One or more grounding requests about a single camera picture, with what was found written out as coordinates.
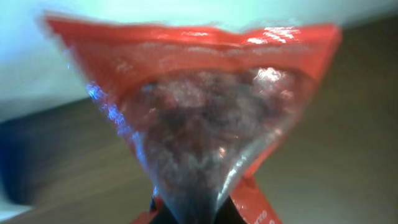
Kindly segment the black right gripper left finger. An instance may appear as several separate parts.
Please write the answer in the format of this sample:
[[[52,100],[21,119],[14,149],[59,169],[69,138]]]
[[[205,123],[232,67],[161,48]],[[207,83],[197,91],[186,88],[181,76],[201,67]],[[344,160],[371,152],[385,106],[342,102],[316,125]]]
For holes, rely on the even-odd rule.
[[[150,214],[153,215],[150,224],[177,224],[174,215],[159,196],[152,197]]]

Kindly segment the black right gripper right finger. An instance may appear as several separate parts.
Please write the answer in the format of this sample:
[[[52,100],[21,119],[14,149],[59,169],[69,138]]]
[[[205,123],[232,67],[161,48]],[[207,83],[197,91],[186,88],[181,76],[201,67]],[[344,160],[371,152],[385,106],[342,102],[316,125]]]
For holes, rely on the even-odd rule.
[[[228,197],[218,210],[214,224],[246,224],[239,214],[231,197]]]

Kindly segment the red candy bag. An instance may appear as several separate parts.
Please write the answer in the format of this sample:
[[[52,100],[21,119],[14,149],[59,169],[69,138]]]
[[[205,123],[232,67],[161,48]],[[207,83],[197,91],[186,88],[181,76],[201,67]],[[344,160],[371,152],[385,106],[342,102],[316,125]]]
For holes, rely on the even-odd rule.
[[[109,24],[46,14],[177,223],[214,223],[231,197],[246,223],[279,223],[254,173],[291,132],[341,40],[334,24]]]

